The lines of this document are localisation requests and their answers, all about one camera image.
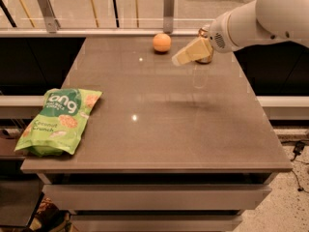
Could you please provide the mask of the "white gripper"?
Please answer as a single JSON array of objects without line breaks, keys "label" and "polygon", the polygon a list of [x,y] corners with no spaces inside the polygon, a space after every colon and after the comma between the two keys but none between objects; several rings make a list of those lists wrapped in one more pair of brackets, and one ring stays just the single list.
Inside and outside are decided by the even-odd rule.
[{"label": "white gripper", "polygon": [[[209,39],[214,50],[221,53],[237,51],[239,47],[233,42],[229,26],[232,11],[220,15],[210,25]],[[172,62],[181,66],[189,62],[197,61],[203,57],[202,38],[197,37],[188,45],[179,50],[173,57]]]}]

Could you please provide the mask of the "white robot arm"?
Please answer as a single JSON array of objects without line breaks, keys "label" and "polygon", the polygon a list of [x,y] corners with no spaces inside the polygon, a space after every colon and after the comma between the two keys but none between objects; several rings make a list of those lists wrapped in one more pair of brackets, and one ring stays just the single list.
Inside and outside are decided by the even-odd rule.
[{"label": "white robot arm", "polygon": [[309,0],[254,0],[220,15],[199,36],[178,51],[172,62],[181,66],[215,51],[228,53],[251,45],[293,42],[309,46]]}]

